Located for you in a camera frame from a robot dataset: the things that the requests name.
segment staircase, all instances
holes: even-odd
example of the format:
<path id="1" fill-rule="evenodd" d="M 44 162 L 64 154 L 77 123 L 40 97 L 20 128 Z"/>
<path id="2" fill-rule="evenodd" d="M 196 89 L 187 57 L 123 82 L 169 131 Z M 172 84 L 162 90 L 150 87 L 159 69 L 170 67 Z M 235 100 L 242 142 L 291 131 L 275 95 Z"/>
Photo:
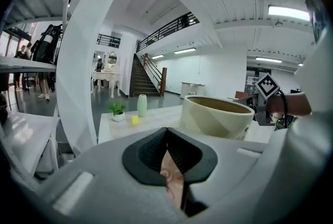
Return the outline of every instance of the staircase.
<path id="1" fill-rule="evenodd" d="M 150 80 L 146 70 L 142 66 L 138 57 L 134 54 L 131 84 L 130 84 L 130 96 L 136 97 L 139 95 L 146 96 L 160 96 L 160 93 L 156 90 L 154 84 Z"/>

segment small green plant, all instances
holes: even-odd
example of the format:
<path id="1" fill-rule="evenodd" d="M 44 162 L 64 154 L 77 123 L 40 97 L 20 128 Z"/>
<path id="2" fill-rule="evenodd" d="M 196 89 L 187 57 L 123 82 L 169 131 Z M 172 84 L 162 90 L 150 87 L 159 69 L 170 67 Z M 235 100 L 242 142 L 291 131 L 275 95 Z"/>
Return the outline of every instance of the small green plant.
<path id="1" fill-rule="evenodd" d="M 113 116 L 122 114 L 124 112 L 124 109 L 126 108 L 125 105 L 121 104 L 120 102 L 110 103 L 109 104 L 109 110 L 113 112 Z"/>

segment handrail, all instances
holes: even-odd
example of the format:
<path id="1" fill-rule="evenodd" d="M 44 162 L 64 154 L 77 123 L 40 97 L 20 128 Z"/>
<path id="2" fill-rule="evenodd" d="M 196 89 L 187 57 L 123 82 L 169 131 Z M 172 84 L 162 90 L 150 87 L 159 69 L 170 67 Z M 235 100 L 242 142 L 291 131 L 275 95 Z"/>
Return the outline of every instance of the handrail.
<path id="1" fill-rule="evenodd" d="M 157 66 L 153 63 L 153 61 L 147 56 L 147 60 L 151 62 L 151 64 L 154 66 L 154 68 L 162 75 L 160 70 L 157 68 Z"/>
<path id="2" fill-rule="evenodd" d="M 98 45 L 104 45 L 104 46 L 119 48 L 120 38 L 114 37 L 114 36 L 110 36 L 110 35 L 98 34 L 97 44 Z"/>
<path id="3" fill-rule="evenodd" d="M 170 35 L 174 32 L 177 32 L 181 29 L 189 27 L 193 24 L 199 23 L 199 20 L 194 16 L 192 12 L 188 12 L 177 19 L 167 23 L 166 25 L 162 26 L 160 29 L 153 32 L 151 35 L 148 35 L 144 40 L 139 43 L 137 47 L 137 51 L 143 50 L 144 48 L 148 47 L 152 43 Z"/>
<path id="4" fill-rule="evenodd" d="M 147 68 L 151 71 L 153 77 L 157 80 L 158 92 L 160 93 L 160 96 L 163 97 L 165 87 L 166 87 L 166 81 L 167 81 L 167 76 L 166 76 L 167 75 L 167 68 L 163 68 L 162 73 L 161 73 L 159 71 L 159 69 L 157 69 L 156 65 L 150 60 L 150 58 L 148 57 L 148 54 L 141 55 L 140 58 L 142 58 L 143 61 L 144 61 L 144 64 L 143 64 L 144 69 L 145 69 L 145 65 L 147 65 Z"/>
<path id="5" fill-rule="evenodd" d="M 148 66 L 147 68 L 151 71 L 152 75 L 155 77 L 156 81 L 157 81 L 158 84 L 160 85 L 160 84 L 161 84 L 160 80 L 158 80 L 158 79 L 156 78 L 156 76 L 155 76 L 154 73 L 152 72 L 151 68 L 150 68 L 149 66 Z"/>
<path id="6" fill-rule="evenodd" d="M 146 64 L 148 65 L 148 67 L 151 67 L 152 69 L 153 69 L 153 67 L 151 66 L 151 64 L 149 63 L 149 62 L 146 62 Z M 156 75 L 158 76 L 158 78 L 160 79 L 160 80 L 162 80 L 162 74 L 161 74 L 161 76 L 154 70 L 154 72 L 156 73 Z"/>

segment black bracelet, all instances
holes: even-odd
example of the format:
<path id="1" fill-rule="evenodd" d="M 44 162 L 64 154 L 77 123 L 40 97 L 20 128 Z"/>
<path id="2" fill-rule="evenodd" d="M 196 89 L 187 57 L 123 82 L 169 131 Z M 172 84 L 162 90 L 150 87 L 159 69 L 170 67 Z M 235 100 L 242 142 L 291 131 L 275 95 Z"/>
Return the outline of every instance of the black bracelet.
<path id="1" fill-rule="evenodd" d="M 284 106 L 284 115 L 285 115 L 285 128 L 287 128 L 287 115 L 288 115 L 288 106 L 287 106 L 287 99 L 285 94 L 280 89 L 278 93 L 281 95 L 281 98 L 283 100 L 283 106 Z"/>

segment fluorescent light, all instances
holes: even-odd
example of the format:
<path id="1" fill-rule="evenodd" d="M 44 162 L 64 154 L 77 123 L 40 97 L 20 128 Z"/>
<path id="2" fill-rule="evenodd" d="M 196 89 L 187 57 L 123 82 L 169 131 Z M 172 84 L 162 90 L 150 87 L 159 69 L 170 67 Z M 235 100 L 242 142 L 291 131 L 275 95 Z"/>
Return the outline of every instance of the fluorescent light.
<path id="1" fill-rule="evenodd" d="M 180 50 L 180 51 L 176 51 L 175 54 L 180 54 L 180 53 L 185 53 L 185 52 L 191 52 L 191 51 L 196 51 L 196 48 L 188 48 L 188 49 L 184 49 L 184 50 Z"/>
<path id="2" fill-rule="evenodd" d="M 278 6 L 269 5 L 268 14 L 269 15 L 288 16 L 288 17 L 302 19 L 305 21 L 310 21 L 310 15 L 308 12 L 303 11 L 303 10 L 287 8 L 287 7 L 278 7 Z"/>
<path id="3" fill-rule="evenodd" d="M 256 57 L 256 60 L 262 60 L 262 61 L 271 61 L 271 62 L 277 62 L 277 63 L 281 63 L 281 60 L 275 60 L 275 59 L 266 59 L 266 58 L 260 58 L 260 57 Z"/>
<path id="4" fill-rule="evenodd" d="M 152 57 L 152 59 L 158 59 L 158 58 L 162 58 L 162 57 L 164 57 L 164 55 L 158 55 L 158 56 Z"/>

